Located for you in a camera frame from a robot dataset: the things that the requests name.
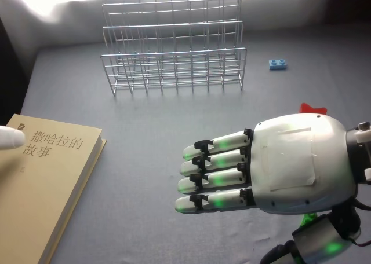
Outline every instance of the book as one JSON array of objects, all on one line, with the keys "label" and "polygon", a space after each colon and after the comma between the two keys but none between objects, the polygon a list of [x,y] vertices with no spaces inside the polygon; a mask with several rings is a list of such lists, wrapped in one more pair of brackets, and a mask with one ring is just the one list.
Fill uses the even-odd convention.
[{"label": "book", "polygon": [[0,151],[0,263],[49,263],[106,143],[101,129],[14,115],[26,143]]}]

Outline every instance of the white curtain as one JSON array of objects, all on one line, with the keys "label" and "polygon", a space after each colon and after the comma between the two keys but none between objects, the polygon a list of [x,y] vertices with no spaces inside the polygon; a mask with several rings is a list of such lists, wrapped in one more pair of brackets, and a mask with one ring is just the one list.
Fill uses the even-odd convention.
[{"label": "white curtain", "polygon": [[[42,47],[103,41],[104,0],[0,0],[0,18],[27,75]],[[321,22],[326,0],[242,0],[245,30]]]}]

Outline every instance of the blue lego brick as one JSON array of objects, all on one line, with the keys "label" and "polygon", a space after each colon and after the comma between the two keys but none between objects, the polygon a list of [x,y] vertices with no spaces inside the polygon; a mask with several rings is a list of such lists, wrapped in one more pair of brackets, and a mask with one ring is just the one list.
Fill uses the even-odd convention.
[{"label": "blue lego brick", "polygon": [[269,70],[285,70],[287,64],[285,60],[270,60],[269,61]]}]

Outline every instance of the red star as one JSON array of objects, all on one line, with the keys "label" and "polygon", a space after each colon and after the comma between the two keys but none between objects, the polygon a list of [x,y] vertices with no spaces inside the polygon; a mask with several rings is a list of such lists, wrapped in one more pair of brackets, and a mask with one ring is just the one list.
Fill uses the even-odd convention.
[{"label": "red star", "polygon": [[299,113],[318,113],[320,115],[325,115],[327,113],[326,108],[312,108],[307,103],[302,103],[300,106]]}]

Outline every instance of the gray table surface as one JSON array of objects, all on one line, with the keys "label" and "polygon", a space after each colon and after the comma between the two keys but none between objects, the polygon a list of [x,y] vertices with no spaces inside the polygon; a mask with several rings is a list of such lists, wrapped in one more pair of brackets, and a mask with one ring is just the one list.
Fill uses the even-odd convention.
[{"label": "gray table surface", "polygon": [[[328,26],[244,35],[245,87],[119,91],[112,96],[100,62],[104,45],[44,49],[22,114],[103,129],[107,145],[71,217],[52,263],[255,264],[291,239],[302,216],[258,209],[182,215],[181,153],[197,140],[296,113],[302,102],[327,107],[345,127],[370,120],[371,27]],[[286,71],[269,71],[284,58]],[[371,188],[359,199],[371,204]],[[371,238],[371,214],[359,211]],[[352,247],[329,263],[369,263]]]}]

